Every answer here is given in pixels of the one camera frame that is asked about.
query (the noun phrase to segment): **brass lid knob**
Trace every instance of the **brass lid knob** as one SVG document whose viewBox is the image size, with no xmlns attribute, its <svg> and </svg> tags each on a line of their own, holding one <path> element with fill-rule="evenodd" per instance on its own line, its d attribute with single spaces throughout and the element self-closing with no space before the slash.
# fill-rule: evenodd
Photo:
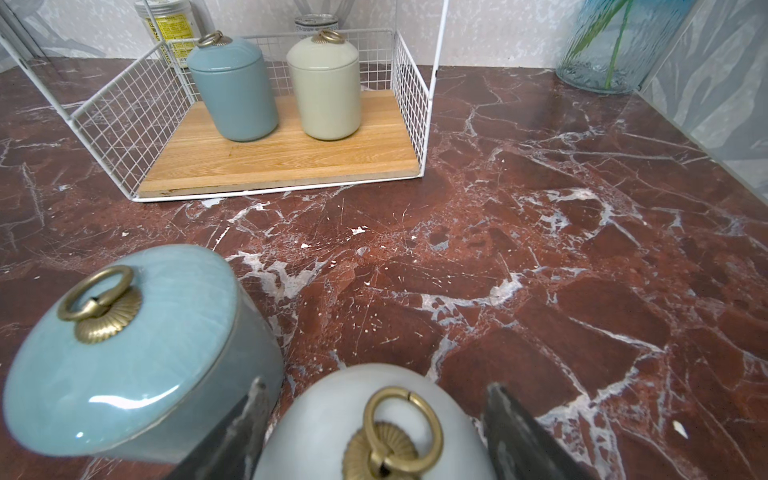
<svg viewBox="0 0 768 480">
<path fill-rule="evenodd" d="M 336 45 L 341 45 L 344 43 L 344 36 L 336 30 L 329 30 L 328 28 L 324 28 L 323 30 L 318 31 L 317 35 L 312 37 L 312 41 L 315 43 L 333 43 Z"/>
<path fill-rule="evenodd" d="M 232 38 L 229 38 L 225 34 L 221 33 L 221 30 L 216 30 L 215 32 L 209 33 L 208 35 L 203 35 L 200 40 L 195 42 L 195 45 L 200 48 L 206 48 L 210 47 L 211 45 L 220 47 L 222 45 L 229 45 L 230 43 L 232 43 Z"/>
<path fill-rule="evenodd" d="M 418 457 L 413 443 L 400 428 L 388 422 L 373 421 L 373 414 L 379 404 L 391 398 L 412 403 L 426 417 L 432 430 L 432 447 L 423 457 Z M 344 478 L 418 478 L 435 466 L 442 454 L 442 446 L 442 426 L 432 407 L 421 396 L 407 389 L 385 387 L 374 393 L 366 404 L 362 414 L 362 429 L 347 445 L 343 464 Z"/>
<path fill-rule="evenodd" d="M 89 298 L 79 310 L 73 310 L 78 299 L 102 280 L 122 275 L 120 282 Z M 56 315 L 66 322 L 77 322 L 74 336 L 83 343 L 99 343 L 117 335 L 141 308 L 141 291 L 131 286 L 134 270 L 127 265 L 107 266 L 73 286 L 59 303 Z"/>
</svg>

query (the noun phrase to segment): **blue glass vase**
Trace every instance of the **blue glass vase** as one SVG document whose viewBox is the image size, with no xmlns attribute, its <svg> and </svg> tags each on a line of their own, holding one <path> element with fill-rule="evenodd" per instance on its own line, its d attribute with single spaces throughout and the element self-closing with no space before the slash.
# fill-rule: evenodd
<svg viewBox="0 0 768 480">
<path fill-rule="evenodd" d="M 635 90 L 695 0 L 587 0 L 556 73 L 584 90 Z"/>
</svg>

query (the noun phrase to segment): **wooden board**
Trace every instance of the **wooden board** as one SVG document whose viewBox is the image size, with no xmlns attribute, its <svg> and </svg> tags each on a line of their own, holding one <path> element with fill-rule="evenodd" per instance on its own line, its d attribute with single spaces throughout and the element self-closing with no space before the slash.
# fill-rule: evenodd
<svg viewBox="0 0 768 480">
<path fill-rule="evenodd" d="M 347 138 L 321 141 L 301 129 L 296 99 L 278 97 L 280 125 L 257 141 L 219 135 L 197 102 L 139 187 L 140 197 L 419 175 L 419 161 L 391 90 L 362 92 L 362 124 Z"/>
</svg>

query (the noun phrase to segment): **white wire basket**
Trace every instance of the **white wire basket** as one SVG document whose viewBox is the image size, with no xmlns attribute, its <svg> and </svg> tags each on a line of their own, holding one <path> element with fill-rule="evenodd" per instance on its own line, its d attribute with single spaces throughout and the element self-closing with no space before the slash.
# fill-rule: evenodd
<svg viewBox="0 0 768 480">
<path fill-rule="evenodd" d="M 0 36 L 0 44 L 11 53 L 30 80 L 51 102 L 54 109 L 64 118 L 75 135 L 129 200 L 153 202 L 235 197 L 422 177 L 426 167 L 432 99 L 435 94 L 435 73 L 439 66 L 448 6 L 449 0 L 444 0 L 429 86 L 419 71 L 405 40 L 396 29 L 366 28 L 339 31 L 345 35 L 347 41 L 355 45 L 360 53 L 361 89 L 393 90 L 419 161 L 418 175 L 215 194 L 149 198 L 138 195 L 141 182 L 161 155 L 171 136 L 192 105 L 201 100 L 190 72 L 181 68 L 173 55 L 173 52 L 190 49 L 191 41 L 166 41 L 162 38 L 152 49 L 132 62 L 117 77 L 72 112 L 67 112 L 59 104 L 33 70 L 26 65 L 24 59 L 2 36 Z M 291 32 L 245 37 L 261 48 L 273 93 L 276 96 L 293 93 L 286 55 L 303 36 L 306 36 L 306 33 Z"/>
</svg>

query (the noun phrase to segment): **green plant stem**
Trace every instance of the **green plant stem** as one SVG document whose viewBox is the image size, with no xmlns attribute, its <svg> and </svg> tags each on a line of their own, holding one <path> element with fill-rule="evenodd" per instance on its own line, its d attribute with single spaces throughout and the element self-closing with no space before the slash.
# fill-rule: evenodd
<svg viewBox="0 0 768 480">
<path fill-rule="evenodd" d="M 621 46 L 621 37 L 624 36 L 624 29 L 627 28 L 627 22 L 629 21 L 629 10 L 632 8 L 632 0 L 627 2 L 627 9 L 624 10 L 624 20 L 621 22 L 621 28 L 619 29 L 619 36 L 616 39 L 614 45 L 614 54 L 611 56 L 611 64 L 608 65 L 608 74 L 605 78 L 605 89 L 611 88 L 611 82 L 614 79 L 614 69 L 616 68 L 616 58 L 619 55 L 619 46 Z"/>
<path fill-rule="evenodd" d="M 573 46 L 565 55 L 565 63 L 573 60 L 582 50 L 588 47 L 595 37 L 597 37 L 611 23 L 613 17 L 627 4 L 627 0 L 617 0 L 613 5 L 609 1 L 605 10 L 598 13 L 598 16 L 592 22 L 592 25 L 581 34 L 578 40 L 574 40 Z"/>
</svg>

